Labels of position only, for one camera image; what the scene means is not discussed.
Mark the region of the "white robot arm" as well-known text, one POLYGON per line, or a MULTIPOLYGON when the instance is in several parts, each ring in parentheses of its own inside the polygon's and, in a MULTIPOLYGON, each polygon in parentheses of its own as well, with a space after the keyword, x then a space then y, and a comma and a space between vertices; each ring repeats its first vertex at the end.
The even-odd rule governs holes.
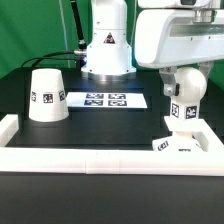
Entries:
POLYGON ((136 62, 157 69, 164 94, 177 91, 179 66, 198 64, 205 74, 224 59, 222 0, 137 0, 141 12, 134 22, 134 44, 126 41, 124 0, 91 0, 93 32, 87 47, 85 76, 117 80, 135 71, 136 62))

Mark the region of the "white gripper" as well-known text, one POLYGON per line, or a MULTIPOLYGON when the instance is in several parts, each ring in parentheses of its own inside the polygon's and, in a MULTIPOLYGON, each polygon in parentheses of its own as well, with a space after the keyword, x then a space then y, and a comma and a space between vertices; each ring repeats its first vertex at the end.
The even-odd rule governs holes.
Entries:
POLYGON ((199 63, 208 79, 213 61, 224 59, 224 9, 214 0, 138 0, 138 6, 135 59, 160 68, 164 95, 179 94, 177 68, 170 66, 199 63))

